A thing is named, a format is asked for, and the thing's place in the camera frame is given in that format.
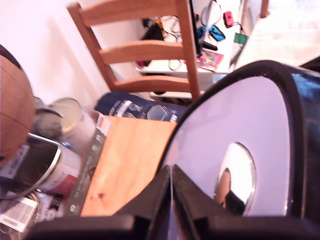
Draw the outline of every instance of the metal can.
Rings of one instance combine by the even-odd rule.
[[[60,132],[55,138],[75,153],[82,155],[93,137],[96,124],[88,113],[73,98],[61,98],[49,108],[62,117],[52,113],[43,113],[38,124],[39,132],[48,137],[52,132]]]
[[[62,199],[58,195],[49,195],[39,191],[36,191],[35,194],[39,199],[39,210],[36,223],[51,221],[63,216],[65,199]]]
[[[29,134],[26,146],[27,152],[8,169],[13,174],[2,174],[1,178],[1,190],[15,195],[1,197],[25,196],[34,189],[67,197],[80,173],[80,156],[56,141],[33,134]]]
[[[80,173],[82,160],[75,152],[61,147],[57,166],[53,173],[39,186],[39,189],[48,194],[68,196],[75,185]]]

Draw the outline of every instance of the can lid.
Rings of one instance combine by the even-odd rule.
[[[42,136],[56,139],[62,134],[62,117],[44,111],[39,113],[36,118],[36,127]]]
[[[41,100],[41,98],[39,98],[37,96],[33,96],[33,98],[34,98],[34,108],[35,109],[40,109],[40,108],[46,107],[45,103]]]
[[[60,113],[62,118],[54,114],[47,113],[45,121],[49,123],[59,121],[62,133],[69,132],[81,119],[82,108],[78,101],[73,98],[67,97],[58,99],[50,105],[50,108]]]

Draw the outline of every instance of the wooden board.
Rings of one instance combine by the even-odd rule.
[[[107,116],[111,127],[81,216],[109,216],[152,180],[176,123]]]

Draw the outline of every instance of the paint can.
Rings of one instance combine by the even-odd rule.
[[[11,179],[3,179],[1,186],[12,186],[8,190],[16,196],[38,189],[68,197],[80,173],[80,156],[56,141],[33,134],[29,134],[26,146],[28,151],[22,163],[15,164],[17,169],[11,171],[16,173]]]
[[[62,117],[52,113],[42,113],[38,124],[39,132],[45,137],[50,137],[48,135],[52,135],[52,132],[60,133],[55,134],[54,138],[75,153],[82,155],[95,133],[94,120],[73,98],[58,99],[49,108],[61,114]]]
[[[35,135],[41,135],[48,139],[57,139],[62,131],[61,131],[61,123],[60,118],[62,118],[62,115],[49,108],[45,103],[39,98],[34,97],[34,110],[35,115],[33,118],[31,133]],[[54,125],[46,125],[47,123],[43,121],[43,117],[46,117],[47,115],[50,115],[52,119],[50,122],[58,122],[58,124]]]
[[[67,147],[60,147],[61,153],[57,166],[39,189],[48,194],[61,194],[68,197],[80,173],[82,160]]]

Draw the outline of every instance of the white wall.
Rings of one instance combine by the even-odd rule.
[[[19,61],[33,94],[46,104],[61,97],[92,107],[109,91],[66,6],[75,0],[1,0],[0,43]],[[79,0],[83,8],[100,0]],[[102,48],[138,40],[139,20],[93,28]],[[138,75],[133,63],[111,66],[119,81]]]
[[[249,0],[249,3],[253,25],[255,25],[260,16],[262,0]],[[291,11],[318,13],[319,10],[319,0],[270,0],[268,4],[270,13],[280,12],[287,14]]]

